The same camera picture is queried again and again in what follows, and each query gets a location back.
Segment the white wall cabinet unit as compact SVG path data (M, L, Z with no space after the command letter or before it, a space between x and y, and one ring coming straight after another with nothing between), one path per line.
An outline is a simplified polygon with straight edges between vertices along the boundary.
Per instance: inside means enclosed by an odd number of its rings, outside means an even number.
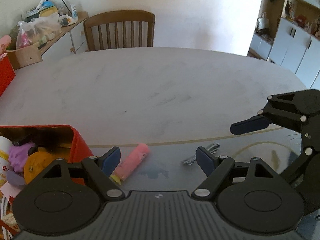
M248 52L319 89L319 0L261 0Z

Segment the clear plastic bag of items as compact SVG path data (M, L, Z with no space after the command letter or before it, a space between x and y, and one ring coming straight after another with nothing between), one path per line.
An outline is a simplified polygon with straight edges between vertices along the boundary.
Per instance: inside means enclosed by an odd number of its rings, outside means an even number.
M20 21L17 26L16 49L28 46L40 48L62 31L57 12L46 17L34 18L30 22Z

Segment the purple spiky rubber toy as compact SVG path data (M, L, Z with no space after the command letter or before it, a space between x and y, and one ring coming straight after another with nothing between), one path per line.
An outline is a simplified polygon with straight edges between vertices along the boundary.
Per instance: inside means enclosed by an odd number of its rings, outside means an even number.
M33 142L28 142L21 146L11 146L9 149L9 162L16 173L23 172L31 149L37 149L37 146Z

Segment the pink sticky note pad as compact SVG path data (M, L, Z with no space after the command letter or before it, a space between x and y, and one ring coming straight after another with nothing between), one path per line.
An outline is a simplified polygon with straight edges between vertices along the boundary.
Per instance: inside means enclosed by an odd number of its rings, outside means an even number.
M8 182L1 186L1 193L3 193L7 200L14 199L20 192L21 189L19 187L13 186Z

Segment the pink tube with yellow cap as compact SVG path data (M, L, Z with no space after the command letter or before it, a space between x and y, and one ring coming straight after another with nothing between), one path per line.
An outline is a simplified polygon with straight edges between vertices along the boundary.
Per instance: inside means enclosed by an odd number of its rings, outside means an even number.
M115 171L110 175L110 178L120 185L122 181L125 181L131 176L133 171L143 162L150 152L147 144L139 144L120 162Z

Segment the red tin storage box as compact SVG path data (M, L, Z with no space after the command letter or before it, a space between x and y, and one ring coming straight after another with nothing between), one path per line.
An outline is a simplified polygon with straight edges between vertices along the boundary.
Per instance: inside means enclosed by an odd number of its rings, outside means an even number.
M14 146L33 142L35 152L55 156L39 175L11 199L19 232L31 238L61 236L86 225L99 207L99 198L85 186L83 159L92 156L80 133L69 125L1 126L1 135Z

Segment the wooden dining chair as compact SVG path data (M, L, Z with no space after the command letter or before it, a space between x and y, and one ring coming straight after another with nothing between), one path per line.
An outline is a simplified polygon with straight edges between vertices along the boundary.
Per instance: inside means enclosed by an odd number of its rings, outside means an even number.
M84 21L89 51L96 51L93 29L98 31L99 49L142 47L143 24L146 24L146 46L153 46L156 16L144 10L116 10L103 12Z

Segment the silver nail clipper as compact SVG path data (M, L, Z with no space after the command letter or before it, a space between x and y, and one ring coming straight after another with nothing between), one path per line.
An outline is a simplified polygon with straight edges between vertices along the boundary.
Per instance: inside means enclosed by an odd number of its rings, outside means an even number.
M200 151L200 153L209 153L211 155L215 155L219 151L219 148L220 148L220 144L217 142L213 142L207 147L205 147L203 151ZM182 160L181 163L183 165L193 165L194 163L196 163L196 161L197 161L197 154L195 153L191 157Z

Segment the white yellow bottle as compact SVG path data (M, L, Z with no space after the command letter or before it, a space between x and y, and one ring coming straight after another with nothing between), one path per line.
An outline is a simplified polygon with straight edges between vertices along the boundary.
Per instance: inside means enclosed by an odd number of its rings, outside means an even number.
M0 136L0 185L3 186L7 182L7 171L11 168L9 161L9 150L12 143L6 137Z

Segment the purple rectangular block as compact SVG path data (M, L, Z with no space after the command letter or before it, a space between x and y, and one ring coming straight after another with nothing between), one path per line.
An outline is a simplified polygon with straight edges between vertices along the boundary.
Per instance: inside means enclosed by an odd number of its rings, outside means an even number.
M16 174L13 170L9 170L7 172L7 181L9 184L15 187L25 186L25 179L19 174Z

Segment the wooden sideboard with white doors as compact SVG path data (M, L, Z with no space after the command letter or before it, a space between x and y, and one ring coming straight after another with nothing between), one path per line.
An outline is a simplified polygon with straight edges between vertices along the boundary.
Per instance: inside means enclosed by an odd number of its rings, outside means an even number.
M55 61L63 57L84 53L88 51L84 21L88 12L78 13L78 21L70 26L63 27L61 33L43 47L28 46L18 50L7 51L10 63L14 70L41 62L43 60Z

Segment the red box with pink lid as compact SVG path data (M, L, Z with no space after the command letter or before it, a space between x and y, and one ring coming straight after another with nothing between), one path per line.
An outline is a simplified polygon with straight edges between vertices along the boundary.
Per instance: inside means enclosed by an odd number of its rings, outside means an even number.
M9 35L4 35L1 37L1 61L0 61L0 95L4 93L8 85L14 79L15 72L9 60L8 53L5 49L11 43L11 37Z

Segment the orange fruit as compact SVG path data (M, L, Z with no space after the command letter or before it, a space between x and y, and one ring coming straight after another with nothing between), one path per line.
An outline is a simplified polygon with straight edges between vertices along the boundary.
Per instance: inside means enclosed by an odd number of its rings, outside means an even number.
M25 183L29 184L54 160L55 156L48 152L38 151L30 155L23 168Z

